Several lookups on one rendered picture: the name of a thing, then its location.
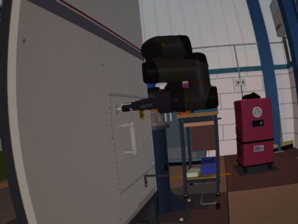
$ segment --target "cart wheel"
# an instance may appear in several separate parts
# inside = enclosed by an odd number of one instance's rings
[[[220,203],[216,203],[216,210],[219,210],[220,209]]]

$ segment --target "red machine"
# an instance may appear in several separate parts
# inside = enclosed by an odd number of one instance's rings
[[[234,102],[236,117],[237,161],[247,167],[273,164],[273,124],[270,98]]]

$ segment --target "door handle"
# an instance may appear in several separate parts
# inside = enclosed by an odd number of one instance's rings
[[[131,123],[119,123],[119,128],[126,128],[129,127],[129,132],[130,132],[130,143],[132,145],[132,150],[131,151],[123,151],[122,154],[137,154],[138,152],[138,146],[136,144],[136,127],[133,122]]]

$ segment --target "metal cart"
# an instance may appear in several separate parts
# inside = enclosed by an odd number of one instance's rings
[[[203,194],[205,183],[214,182],[216,179],[216,196],[220,196],[220,151],[219,151],[219,138],[218,138],[218,111],[215,112],[206,112],[206,113],[193,113],[193,114],[179,114],[177,119],[179,119],[179,129],[180,129],[180,141],[181,141],[181,154],[182,154],[182,168],[183,168],[183,190],[184,197],[187,196],[187,184],[188,183],[203,183],[202,195],[200,198],[201,205],[214,205],[216,204],[216,209],[220,209],[220,203],[211,202],[203,203]],[[196,178],[187,178],[186,176],[186,149],[184,142],[184,128],[187,130],[187,148],[188,148],[188,163],[189,168],[192,167],[191,164],[191,137],[190,137],[190,127],[195,126],[206,126],[214,125],[215,131],[215,149],[216,149],[216,174],[211,175],[199,175]]]

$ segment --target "red stripe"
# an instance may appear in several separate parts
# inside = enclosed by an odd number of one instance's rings
[[[110,30],[109,28],[107,28],[106,26],[104,26],[103,24],[97,22],[95,19],[91,18],[90,16],[86,15],[85,13],[83,13],[82,11],[78,10],[77,8],[73,7],[72,5],[68,4],[67,2],[65,2],[64,0],[59,0],[60,2],[64,3],[65,5],[68,5],[69,7],[71,7],[72,9],[74,9],[75,11],[77,11],[78,13],[86,16],[87,18],[89,18],[90,20],[94,21],[95,23],[97,23],[98,25],[102,26],[103,28],[107,29],[108,31],[112,32],[113,34],[115,34],[116,36],[118,36],[119,38],[121,38],[122,40],[124,40],[125,42],[129,43],[131,46],[133,46],[134,48],[138,49],[139,51],[141,51],[139,48],[137,48],[136,46],[134,46],[132,43],[128,42],[126,39],[124,39],[123,37],[119,36],[118,34],[116,34],[114,31]]]

